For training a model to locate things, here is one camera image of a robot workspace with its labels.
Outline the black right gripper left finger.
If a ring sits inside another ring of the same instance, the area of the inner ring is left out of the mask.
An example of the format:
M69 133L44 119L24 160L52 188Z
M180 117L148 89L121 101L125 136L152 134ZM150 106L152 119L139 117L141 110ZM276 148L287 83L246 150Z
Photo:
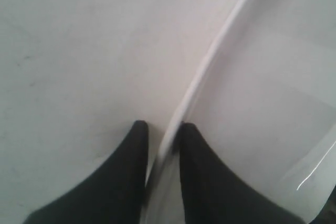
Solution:
M148 124L137 120L96 171L66 194L31 213L25 223L139 223L148 150Z

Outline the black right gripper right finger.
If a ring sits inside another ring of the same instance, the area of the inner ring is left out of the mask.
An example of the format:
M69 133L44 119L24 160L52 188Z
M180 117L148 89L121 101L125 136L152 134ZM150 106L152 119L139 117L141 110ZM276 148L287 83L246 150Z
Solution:
M186 223L302 223L245 184L216 155L195 124L178 131Z

